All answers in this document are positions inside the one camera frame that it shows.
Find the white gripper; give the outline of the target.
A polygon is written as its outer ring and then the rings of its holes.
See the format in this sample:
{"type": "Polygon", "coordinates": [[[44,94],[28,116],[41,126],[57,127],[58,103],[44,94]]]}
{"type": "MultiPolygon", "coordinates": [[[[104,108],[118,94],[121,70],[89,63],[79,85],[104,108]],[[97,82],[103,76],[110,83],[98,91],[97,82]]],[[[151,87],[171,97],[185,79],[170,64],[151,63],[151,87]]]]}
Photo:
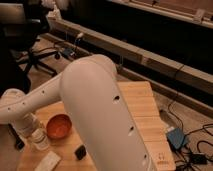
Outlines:
{"type": "Polygon", "coordinates": [[[11,123],[13,128],[23,137],[29,137],[37,129],[42,129],[43,124],[38,117],[32,113],[15,120],[11,123]]]}

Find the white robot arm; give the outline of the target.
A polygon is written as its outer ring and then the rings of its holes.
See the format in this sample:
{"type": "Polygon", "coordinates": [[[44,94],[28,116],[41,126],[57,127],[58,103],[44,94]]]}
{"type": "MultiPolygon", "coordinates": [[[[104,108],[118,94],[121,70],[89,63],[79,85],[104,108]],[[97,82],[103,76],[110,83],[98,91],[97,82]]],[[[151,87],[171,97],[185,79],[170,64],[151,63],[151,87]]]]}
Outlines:
{"type": "Polygon", "coordinates": [[[30,93],[0,99],[0,123],[61,101],[97,171],[157,171],[116,81],[114,62],[82,57],[30,93]]]}

